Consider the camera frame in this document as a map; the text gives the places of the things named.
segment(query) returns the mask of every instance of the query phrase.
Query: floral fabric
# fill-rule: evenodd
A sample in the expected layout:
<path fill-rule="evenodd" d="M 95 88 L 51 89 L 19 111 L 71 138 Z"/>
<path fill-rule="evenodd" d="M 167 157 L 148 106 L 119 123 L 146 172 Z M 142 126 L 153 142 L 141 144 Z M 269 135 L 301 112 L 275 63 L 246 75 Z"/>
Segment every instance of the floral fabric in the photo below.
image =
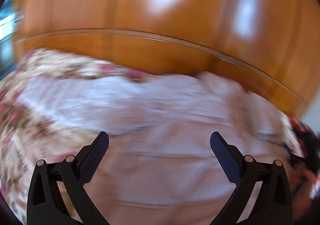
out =
<path fill-rule="evenodd" d="M 25 55 L 17 70 L 0 82 L 0 193 L 15 215 L 26 224 L 28 189 L 34 166 L 39 159 L 47 163 L 76 155 L 90 144 L 97 133 L 56 124 L 17 102 L 27 83 L 34 77 L 95 79 L 126 76 L 144 82 L 151 75 L 115 65 L 105 60 L 36 49 Z M 61 188 L 62 197 L 67 199 Z M 74 210 L 67 203 L 70 214 Z"/>

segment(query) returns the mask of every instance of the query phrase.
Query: wooden headboard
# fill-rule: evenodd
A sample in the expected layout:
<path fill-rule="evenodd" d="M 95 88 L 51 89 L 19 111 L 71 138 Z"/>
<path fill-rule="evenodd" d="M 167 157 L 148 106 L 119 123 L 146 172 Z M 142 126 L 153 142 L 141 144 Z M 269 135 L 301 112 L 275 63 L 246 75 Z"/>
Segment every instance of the wooden headboard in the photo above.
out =
<path fill-rule="evenodd" d="M 15 56 L 47 47 L 150 73 L 210 71 L 300 116 L 320 82 L 317 0 L 16 0 Z"/>

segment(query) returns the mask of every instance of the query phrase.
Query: white wall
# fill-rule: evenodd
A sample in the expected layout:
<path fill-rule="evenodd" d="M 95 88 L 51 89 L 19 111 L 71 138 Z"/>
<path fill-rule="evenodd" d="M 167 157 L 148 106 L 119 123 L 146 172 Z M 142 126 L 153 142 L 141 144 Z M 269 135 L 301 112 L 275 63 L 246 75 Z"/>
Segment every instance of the white wall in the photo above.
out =
<path fill-rule="evenodd" d="M 316 134 L 320 132 L 320 89 L 301 120 L 309 125 Z"/>

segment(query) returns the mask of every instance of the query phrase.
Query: person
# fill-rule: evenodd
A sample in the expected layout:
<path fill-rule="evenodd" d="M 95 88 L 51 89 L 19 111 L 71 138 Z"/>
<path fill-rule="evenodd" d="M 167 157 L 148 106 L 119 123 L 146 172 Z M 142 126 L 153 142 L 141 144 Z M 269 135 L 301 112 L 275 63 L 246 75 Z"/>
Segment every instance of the person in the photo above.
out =
<path fill-rule="evenodd" d="M 310 198 L 313 185 L 316 183 L 316 175 L 304 168 L 302 165 L 295 165 L 288 179 L 292 192 L 303 182 L 301 188 L 292 196 L 294 220 L 300 219 L 312 206 L 313 199 Z"/>

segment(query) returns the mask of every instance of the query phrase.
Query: white fabric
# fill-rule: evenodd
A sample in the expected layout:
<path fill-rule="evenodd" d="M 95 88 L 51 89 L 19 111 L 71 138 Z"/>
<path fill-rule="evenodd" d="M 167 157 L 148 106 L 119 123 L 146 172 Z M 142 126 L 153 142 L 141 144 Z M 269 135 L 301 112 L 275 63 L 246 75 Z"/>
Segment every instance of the white fabric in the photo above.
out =
<path fill-rule="evenodd" d="M 280 147 L 250 135 L 241 96 L 226 99 L 218 93 L 222 89 L 212 92 L 211 84 L 210 78 L 204 82 L 181 75 L 145 84 L 121 77 L 39 77 L 19 100 L 65 125 L 122 134 L 110 136 L 109 149 L 85 186 L 109 223 L 207 225 L 235 188 L 210 148 L 211 133 L 220 132 L 257 161 L 280 159 L 287 165 Z M 249 215 L 258 192 L 259 186 L 241 220 Z"/>
<path fill-rule="evenodd" d="M 251 131 L 256 136 L 281 136 L 283 133 L 278 109 L 265 98 L 252 92 L 246 96 L 246 116 Z"/>

